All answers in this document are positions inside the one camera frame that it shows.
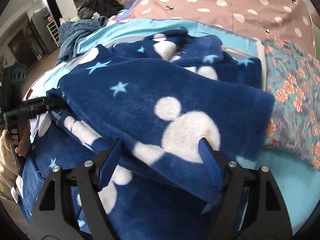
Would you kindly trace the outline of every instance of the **floral blanket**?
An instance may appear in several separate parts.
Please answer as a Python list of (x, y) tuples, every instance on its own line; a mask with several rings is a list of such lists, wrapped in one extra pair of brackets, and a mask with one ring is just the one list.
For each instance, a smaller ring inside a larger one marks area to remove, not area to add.
[(267, 91), (275, 98), (265, 145), (320, 168), (320, 64), (292, 41), (273, 34), (266, 47)]

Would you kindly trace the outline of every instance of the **person's hand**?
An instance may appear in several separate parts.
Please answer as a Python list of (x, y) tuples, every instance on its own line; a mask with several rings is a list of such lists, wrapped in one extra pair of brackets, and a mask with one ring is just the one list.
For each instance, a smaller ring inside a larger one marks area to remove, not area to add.
[[(19, 131), (19, 138), (20, 142), (18, 144), (18, 147), (15, 149), (15, 152), (19, 154), (19, 156), (25, 156), (29, 152), (31, 142), (30, 142), (30, 122), (23, 125), (19, 125), (18, 128)], [(11, 133), (7, 130), (2, 131), (2, 137), (7, 145), (13, 145), (13, 139), (11, 137)]]

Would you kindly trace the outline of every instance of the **mickey mouse silhouette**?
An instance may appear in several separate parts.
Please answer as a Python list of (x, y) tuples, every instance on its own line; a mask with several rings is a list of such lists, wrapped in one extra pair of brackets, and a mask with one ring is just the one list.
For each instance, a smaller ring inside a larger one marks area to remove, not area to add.
[(161, 147), (136, 143), (133, 154), (148, 165), (159, 160), (165, 152), (189, 162), (202, 163), (198, 142), (203, 137), (208, 140), (214, 150), (219, 150), (219, 129), (206, 113), (190, 111), (180, 114), (181, 104), (174, 97), (159, 99), (154, 112), (160, 119), (171, 122), (162, 135)]

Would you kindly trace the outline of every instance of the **teal fabric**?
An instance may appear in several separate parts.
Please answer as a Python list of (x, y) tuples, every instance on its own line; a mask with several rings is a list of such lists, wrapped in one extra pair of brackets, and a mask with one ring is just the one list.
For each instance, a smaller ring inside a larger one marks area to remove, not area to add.
[(231, 49), (241, 49), (251, 56), (258, 56), (255, 40), (246, 38), (213, 25), (207, 25), (196, 21), (176, 20), (153, 20), (138, 19), (127, 23), (115, 23), (97, 30), (95, 33), (84, 38), (78, 45), (77, 54), (84, 54), (98, 44), (107, 45), (112, 41), (128, 36), (149, 36), (154, 33), (171, 29), (187, 28), (190, 36), (203, 37), (210, 34), (216, 35), (223, 46)]
[(265, 145), (292, 152), (320, 170), (320, 64), (292, 41), (271, 37), (267, 88), (276, 98)]
[(263, 165), (268, 166), (275, 177), (292, 228), (302, 226), (320, 199), (320, 172), (285, 150), (265, 149), (255, 168)]

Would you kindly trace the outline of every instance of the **light blue star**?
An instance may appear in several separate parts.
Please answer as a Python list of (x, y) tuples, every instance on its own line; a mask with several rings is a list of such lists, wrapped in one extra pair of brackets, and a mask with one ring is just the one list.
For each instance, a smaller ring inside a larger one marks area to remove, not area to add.
[(144, 53), (144, 47), (143, 47), (143, 46), (141, 46), (141, 48), (140, 48), (140, 49), (137, 49), (137, 52), (142, 52), (142, 53)]
[(89, 68), (86, 68), (86, 69), (90, 69), (90, 72), (89, 72), (89, 75), (95, 71), (97, 68), (101, 68), (101, 67), (106, 67), (112, 60), (109, 60), (108, 62), (106, 63), (100, 63), (100, 62), (97, 62), (96, 65), (92, 66), (92, 67), (89, 67)]
[(202, 62), (213, 64), (216, 58), (220, 58), (220, 57), (217, 55), (207, 55), (207, 56), (204, 56)]
[(205, 207), (203, 208), (202, 212), (201, 212), (201, 215), (209, 212), (210, 210), (212, 209), (212, 205), (208, 202)]
[(245, 65), (246, 67), (248, 66), (249, 63), (254, 63), (254, 61), (252, 61), (251, 59), (247, 58), (244, 60), (239, 60), (238, 65)]
[(83, 227), (85, 222), (83, 220), (78, 220), (79, 227)]
[(49, 165), (49, 168), (53, 168), (54, 166), (56, 166), (56, 159), (57, 158), (54, 158), (54, 160), (51, 159), (51, 164)]
[(127, 92), (127, 90), (125, 89), (125, 86), (128, 85), (129, 83), (123, 84), (122, 82), (119, 82), (118, 85), (111, 87), (111, 90), (114, 90), (113, 92), (113, 97), (115, 97), (118, 92)]

